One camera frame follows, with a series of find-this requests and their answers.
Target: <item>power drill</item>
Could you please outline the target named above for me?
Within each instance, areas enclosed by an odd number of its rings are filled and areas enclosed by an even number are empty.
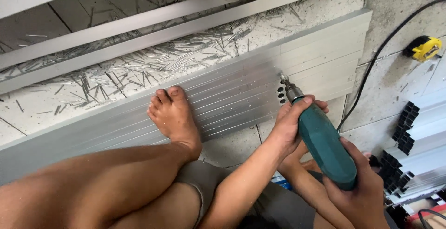
[[[305,96],[286,75],[281,75],[286,97],[293,105]],[[326,114],[314,103],[298,120],[299,134],[322,173],[344,191],[356,186],[356,165],[339,141],[339,134]]]

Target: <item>yellow tape measure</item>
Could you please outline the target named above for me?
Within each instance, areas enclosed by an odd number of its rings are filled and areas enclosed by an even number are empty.
[[[442,48],[440,39],[428,36],[420,36],[413,40],[404,50],[403,55],[411,57],[419,62],[425,62],[437,55]]]

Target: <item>gray shorts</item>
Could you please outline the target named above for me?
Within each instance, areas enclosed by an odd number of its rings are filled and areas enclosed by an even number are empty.
[[[217,186],[231,171],[204,161],[193,161],[180,169],[175,182],[194,186],[201,196],[196,225],[206,214]],[[278,184],[268,183],[247,216],[261,216],[283,229],[313,229],[316,211],[300,196]]]

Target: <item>black power cord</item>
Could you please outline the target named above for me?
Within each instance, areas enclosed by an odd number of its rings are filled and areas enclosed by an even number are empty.
[[[360,97],[361,97],[361,93],[364,89],[364,85],[365,82],[367,80],[368,75],[370,74],[371,68],[373,67],[373,65],[376,62],[376,59],[378,59],[378,55],[380,55],[381,51],[384,49],[384,47],[387,45],[387,43],[393,38],[394,35],[396,35],[398,33],[398,31],[400,29],[402,29],[413,17],[415,17],[416,15],[418,15],[420,12],[422,12],[423,10],[427,9],[428,7],[435,5],[437,3],[443,3],[446,2],[446,0],[435,0],[431,3],[428,3],[424,6],[422,6],[420,9],[418,9],[417,11],[415,11],[414,13],[412,13],[406,20],[404,20],[387,38],[386,40],[381,44],[381,46],[379,47],[379,49],[376,51],[375,56],[373,57],[372,61],[370,62],[370,65],[367,68],[367,71],[365,72],[364,78],[361,82],[360,88],[358,90],[358,96],[356,97],[356,100],[353,104],[353,106],[351,107],[350,111],[347,113],[347,115],[345,115],[344,118],[342,118],[341,123],[339,124],[337,131],[339,132],[341,130],[342,125],[344,124],[345,120],[350,116],[350,114],[353,112],[354,108],[356,107],[356,105],[358,104]]]
[[[429,210],[429,209],[421,209],[420,211],[418,211],[418,217],[420,217],[421,224],[423,225],[423,227],[425,229],[430,229],[432,227],[428,226],[428,224],[427,224],[426,220],[423,218],[423,215],[421,214],[421,212],[428,212],[428,213],[431,213],[433,215],[437,215],[438,217],[446,220],[446,216],[444,216],[443,214],[441,214],[439,212],[432,211],[432,210]]]

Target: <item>hand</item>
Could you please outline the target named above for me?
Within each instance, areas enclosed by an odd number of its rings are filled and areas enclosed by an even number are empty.
[[[324,101],[315,100],[314,95],[305,95],[304,99],[298,101],[293,106],[291,106],[290,102],[286,102],[277,113],[276,123],[266,141],[270,141],[283,151],[282,158],[286,158],[293,153],[302,140],[298,135],[298,119],[312,102],[325,113],[328,113],[328,104]]]
[[[353,143],[343,137],[340,141],[356,164],[358,183],[351,192],[341,191],[324,176],[328,197],[355,228],[389,228],[384,217],[382,178],[373,172],[367,158]]]

